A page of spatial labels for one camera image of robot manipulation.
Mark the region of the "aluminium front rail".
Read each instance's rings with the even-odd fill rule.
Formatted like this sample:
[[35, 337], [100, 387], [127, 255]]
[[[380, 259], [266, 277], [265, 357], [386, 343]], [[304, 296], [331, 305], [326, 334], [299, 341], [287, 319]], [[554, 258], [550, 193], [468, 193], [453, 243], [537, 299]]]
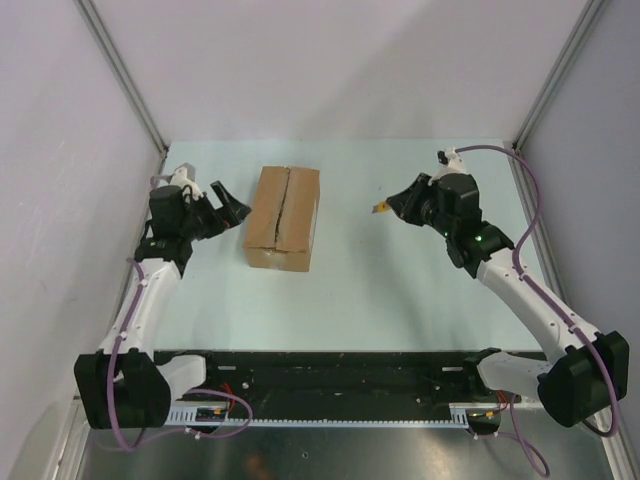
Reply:
[[[205, 384], [205, 359], [181, 356], [157, 366], [147, 356], [133, 356], [123, 366], [109, 370], [105, 355], [82, 355], [74, 366], [74, 376], [85, 409], [104, 415], [108, 409], [107, 388], [121, 375], [124, 384], [115, 393], [115, 406], [133, 415], [152, 415]], [[469, 387], [481, 390], [508, 390], [540, 401], [562, 424], [573, 425], [582, 417], [612, 406], [618, 400], [608, 370], [591, 365], [587, 359], [563, 358], [551, 366], [508, 355], [504, 352], [463, 369]]]

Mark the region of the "right aluminium frame post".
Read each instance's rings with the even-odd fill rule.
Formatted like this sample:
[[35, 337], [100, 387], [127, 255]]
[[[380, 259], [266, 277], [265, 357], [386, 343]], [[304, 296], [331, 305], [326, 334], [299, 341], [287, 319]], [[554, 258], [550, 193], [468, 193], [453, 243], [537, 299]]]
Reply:
[[516, 152], [522, 151], [543, 119], [609, 4], [610, 1], [607, 0], [589, 0], [586, 2], [532, 107], [511, 143]]

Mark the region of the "brown cardboard express box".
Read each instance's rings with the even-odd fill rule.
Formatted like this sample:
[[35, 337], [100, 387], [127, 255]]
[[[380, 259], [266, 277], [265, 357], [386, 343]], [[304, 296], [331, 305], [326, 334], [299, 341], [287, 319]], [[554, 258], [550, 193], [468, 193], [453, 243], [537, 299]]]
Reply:
[[263, 167], [243, 242], [248, 265], [299, 273], [309, 271], [319, 200], [318, 170]]

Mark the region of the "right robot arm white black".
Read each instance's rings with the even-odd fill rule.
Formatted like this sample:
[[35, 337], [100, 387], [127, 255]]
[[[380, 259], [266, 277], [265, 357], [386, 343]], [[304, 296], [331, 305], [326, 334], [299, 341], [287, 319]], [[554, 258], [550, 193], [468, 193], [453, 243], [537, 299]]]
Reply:
[[496, 348], [481, 351], [461, 376], [469, 399], [484, 401], [496, 390], [515, 393], [539, 401], [564, 427], [605, 408], [619, 412], [628, 386], [628, 342], [616, 331], [600, 332], [516, 263], [513, 242], [484, 220], [472, 176], [420, 174], [385, 203], [400, 220], [442, 235], [453, 265], [502, 300], [545, 355], [534, 360]]

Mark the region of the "yellow utility knife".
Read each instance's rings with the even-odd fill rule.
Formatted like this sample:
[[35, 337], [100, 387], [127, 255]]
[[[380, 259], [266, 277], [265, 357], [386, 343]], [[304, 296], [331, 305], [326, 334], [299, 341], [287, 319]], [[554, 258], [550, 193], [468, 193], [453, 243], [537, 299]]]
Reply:
[[386, 201], [377, 203], [372, 207], [372, 214], [388, 212], [391, 209]]

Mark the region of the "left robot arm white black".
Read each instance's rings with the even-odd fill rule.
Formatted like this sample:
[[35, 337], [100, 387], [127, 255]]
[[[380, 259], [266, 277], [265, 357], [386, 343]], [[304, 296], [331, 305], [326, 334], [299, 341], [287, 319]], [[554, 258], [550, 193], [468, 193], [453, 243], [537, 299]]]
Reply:
[[133, 255], [134, 278], [123, 305], [97, 351], [80, 355], [74, 376], [89, 425], [96, 430], [157, 428], [171, 404], [187, 392], [207, 400], [221, 376], [199, 355], [158, 365], [155, 338], [166, 303], [182, 280], [196, 241], [241, 225], [250, 206], [216, 181], [214, 207], [188, 179], [173, 176], [149, 193], [150, 217]]

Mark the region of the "aluminium frame post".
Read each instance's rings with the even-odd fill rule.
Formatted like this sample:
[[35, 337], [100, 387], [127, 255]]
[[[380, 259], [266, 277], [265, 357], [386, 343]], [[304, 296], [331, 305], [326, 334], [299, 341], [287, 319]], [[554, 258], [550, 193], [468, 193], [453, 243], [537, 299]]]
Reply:
[[163, 139], [147, 103], [138, 89], [95, 2], [91, 0], [75, 0], [74, 4], [144, 132], [159, 155], [165, 158], [169, 149], [168, 144]]
[[607, 0], [589, 0], [586, 2], [532, 107], [511, 143], [516, 152], [522, 151], [543, 119], [609, 4], [610, 1]]

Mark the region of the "left aluminium frame post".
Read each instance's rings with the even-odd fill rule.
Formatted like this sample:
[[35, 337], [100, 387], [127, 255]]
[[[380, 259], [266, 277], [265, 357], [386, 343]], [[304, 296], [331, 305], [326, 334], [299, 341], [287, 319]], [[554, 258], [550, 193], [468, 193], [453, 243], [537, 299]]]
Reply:
[[163, 139], [147, 103], [138, 89], [95, 2], [91, 0], [75, 0], [74, 4], [144, 132], [159, 155], [165, 158], [169, 149], [168, 144]]

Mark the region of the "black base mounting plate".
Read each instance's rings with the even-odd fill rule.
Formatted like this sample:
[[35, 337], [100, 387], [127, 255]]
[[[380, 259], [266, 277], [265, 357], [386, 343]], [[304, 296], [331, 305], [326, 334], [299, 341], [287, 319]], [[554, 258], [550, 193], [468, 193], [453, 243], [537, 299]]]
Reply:
[[472, 353], [241, 352], [202, 350], [205, 387], [227, 385], [256, 422], [374, 422], [449, 419], [454, 403], [495, 405], [463, 371]]

